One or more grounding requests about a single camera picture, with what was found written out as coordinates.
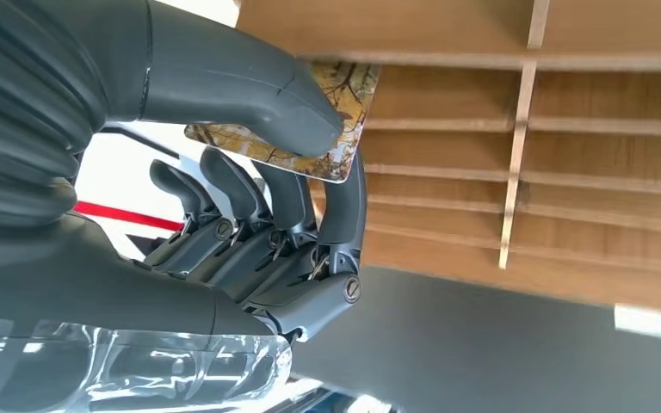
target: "wooden shelf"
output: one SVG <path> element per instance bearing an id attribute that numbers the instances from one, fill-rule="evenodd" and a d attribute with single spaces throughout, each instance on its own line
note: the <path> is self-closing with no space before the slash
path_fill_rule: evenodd
<path id="1" fill-rule="evenodd" d="M 661 137 L 529 133 L 521 178 L 531 183 L 661 194 Z"/>
<path id="2" fill-rule="evenodd" d="M 512 138 L 505 133 L 366 131 L 366 171 L 505 182 Z"/>
<path id="3" fill-rule="evenodd" d="M 661 194 L 524 183 L 516 210 L 541 217 L 661 232 Z"/>
<path id="4" fill-rule="evenodd" d="M 366 174 L 368 202 L 399 207 L 427 207 L 478 213 L 503 213 L 505 184 Z M 314 198 L 325 197 L 323 185 L 311 182 Z"/>
<path id="5" fill-rule="evenodd" d="M 661 232 L 518 213 L 510 251 L 661 272 Z"/>
<path id="6" fill-rule="evenodd" d="M 243 0 L 237 27 L 300 55 L 430 62 L 525 50 L 532 9 L 533 0 Z"/>
<path id="7" fill-rule="evenodd" d="M 661 136 L 661 73 L 542 72 L 531 129 Z"/>
<path id="8" fill-rule="evenodd" d="M 509 131 L 519 82 L 514 71 L 385 66 L 364 127 Z"/>
<path id="9" fill-rule="evenodd" d="M 661 308 L 661 0 L 243 0 L 238 27 L 388 65 L 364 262 Z"/>
<path id="10" fill-rule="evenodd" d="M 595 305 L 631 304 L 661 309 L 661 273 L 561 261 L 511 252 L 507 270 L 495 250 L 455 246 L 366 231 L 363 259 L 404 271 Z"/>
<path id="11" fill-rule="evenodd" d="M 661 0 L 552 0 L 541 50 L 661 56 Z"/>
<path id="12" fill-rule="evenodd" d="M 313 197 L 319 211 L 325 211 L 325 200 Z M 427 239 L 438 243 L 497 249 L 503 215 L 474 213 L 413 206 L 370 203 L 366 231 L 387 236 Z"/>

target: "camouflage-patterned card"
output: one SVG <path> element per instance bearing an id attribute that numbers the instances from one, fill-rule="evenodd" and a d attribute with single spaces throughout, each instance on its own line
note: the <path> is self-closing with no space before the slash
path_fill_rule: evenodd
<path id="1" fill-rule="evenodd" d="M 188 125 L 184 133 L 190 139 L 277 168 L 323 181 L 343 182 L 358 149 L 363 122 L 379 80 L 379 66 L 313 62 L 311 74 L 343 118 L 343 133 L 336 147 L 322 157 L 299 157 L 281 151 L 240 125 Z"/>

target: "vertical wooden divider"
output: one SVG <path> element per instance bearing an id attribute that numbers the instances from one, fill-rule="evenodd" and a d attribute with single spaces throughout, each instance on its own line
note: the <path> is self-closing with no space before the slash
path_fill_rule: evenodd
<path id="1" fill-rule="evenodd" d="M 500 257 L 497 265 L 505 269 L 508 265 L 510 251 L 510 233 L 513 229 L 513 218 L 516 213 L 516 197 L 521 177 L 521 163 L 523 160 L 523 146 L 528 131 L 528 113 L 533 99 L 536 62 L 534 60 L 523 64 L 521 74 L 521 89 L 518 94 L 516 109 L 516 127 L 513 130 L 513 147 L 510 151 L 510 167 L 508 171 L 508 190 L 505 195 L 503 210 L 503 230 L 500 236 Z"/>
<path id="2" fill-rule="evenodd" d="M 548 6 L 552 0 L 534 0 L 534 9 L 531 15 L 531 28 L 528 31 L 528 48 L 540 49 L 543 46 L 543 34 L 546 31 Z"/>

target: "red stripe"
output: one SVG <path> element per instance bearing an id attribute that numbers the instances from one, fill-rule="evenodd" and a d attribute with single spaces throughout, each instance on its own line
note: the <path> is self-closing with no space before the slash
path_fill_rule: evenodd
<path id="1" fill-rule="evenodd" d="M 79 201 L 75 206 L 75 211 L 85 215 L 93 215 L 102 218 L 118 219 L 119 221 L 132 222 L 134 224 L 148 225 L 155 228 L 161 228 L 169 231 L 178 231 L 183 228 L 180 222 L 169 221 L 156 217 L 150 217 L 142 213 L 131 213 L 123 209 L 111 208 L 89 202 Z"/>

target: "transparent plastic casing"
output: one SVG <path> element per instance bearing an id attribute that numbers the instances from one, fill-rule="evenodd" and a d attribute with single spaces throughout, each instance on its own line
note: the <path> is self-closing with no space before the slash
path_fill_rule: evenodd
<path id="1" fill-rule="evenodd" d="M 0 413 L 242 408 L 287 381 L 280 336 L 204 336 L 0 319 Z"/>

